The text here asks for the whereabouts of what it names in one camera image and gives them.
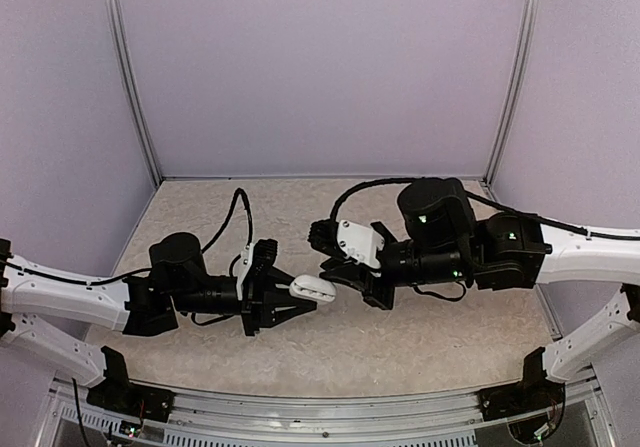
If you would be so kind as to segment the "white earbud charging case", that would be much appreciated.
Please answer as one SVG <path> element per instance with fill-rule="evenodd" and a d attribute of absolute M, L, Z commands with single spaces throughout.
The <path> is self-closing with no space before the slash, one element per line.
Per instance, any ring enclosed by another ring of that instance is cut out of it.
<path fill-rule="evenodd" d="M 332 282 L 307 274 L 295 277 L 288 290 L 292 297 L 319 303 L 331 303 L 337 295 Z"/>

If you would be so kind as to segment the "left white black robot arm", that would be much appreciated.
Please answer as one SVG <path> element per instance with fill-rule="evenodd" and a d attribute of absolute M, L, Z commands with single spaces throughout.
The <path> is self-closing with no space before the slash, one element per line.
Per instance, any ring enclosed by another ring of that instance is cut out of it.
<path fill-rule="evenodd" d="M 169 235 L 149 249 L 151 265 L 112 278 L 39 266 L 1 242 L 1 344 L 30 351 L 78 384 L 99 386 L 121 412 L 140 401 L 123 356 L 87 344 L 48 323 L 56 317 L 100 326 L 126 336 L 155 337 L 177 329 L 181 315 L 207 316 L 209 324 L 239 317 L 246 335 L 312 312 L 336 297 L 318 277 L 293 277 L 275 267 L 273 239 L 250 243 L 235 274 L 207 272 L 198 238 Z"/>

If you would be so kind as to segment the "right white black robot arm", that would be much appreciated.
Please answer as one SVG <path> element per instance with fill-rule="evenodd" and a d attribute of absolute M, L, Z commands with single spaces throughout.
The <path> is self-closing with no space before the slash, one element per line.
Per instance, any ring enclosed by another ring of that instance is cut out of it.
<path fill-rule="evenodd" d="M 380 222 L 339 219 L 343 203 L 367 188 L 400 185 L 397 206 L 407 239 Z M 398 287 L 422 295 L 425 286 L 462 282 L 493 291 L 565 281 L 616 282 L 619 290 L 565 338 L 525 357 L 511 400 L 535 409 L 551 391 L 593 358 L 639 332 L 639 237 L 630 230 L 596 231 L 491 203 L 496 214 L 479 220 L 457 178 L 403 177 L 361 182 L 335 201 L 328 218 L 312 223 L 310 246 L 327 256 L 322 278 L 359 291 L 383 310 Z"/>

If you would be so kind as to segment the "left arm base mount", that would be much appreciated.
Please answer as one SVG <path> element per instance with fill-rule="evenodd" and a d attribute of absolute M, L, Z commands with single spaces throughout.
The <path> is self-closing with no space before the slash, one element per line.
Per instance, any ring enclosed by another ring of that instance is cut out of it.
<path fill-rule="evenodd" d="M 129 379 L 124 356 L 103 346 L 104 379 L 88 389 L 87 402 L 112 412 L 166 423 L 174 406 L 175 393 L 169 389 L 136 384 Z"/>

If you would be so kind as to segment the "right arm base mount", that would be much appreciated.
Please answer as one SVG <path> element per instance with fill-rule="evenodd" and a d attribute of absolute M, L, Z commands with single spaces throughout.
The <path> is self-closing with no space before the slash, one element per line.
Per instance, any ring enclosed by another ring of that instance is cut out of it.
<path fill-rule="evenodd" d="M 523 361 L 518 382 L 483 388 L 477 396 L 484 421 L 513 417 L 540 409 L 565 399 L 565 383 L 547 378 L 543 367 L 544 347 L 529 353 Z"/>

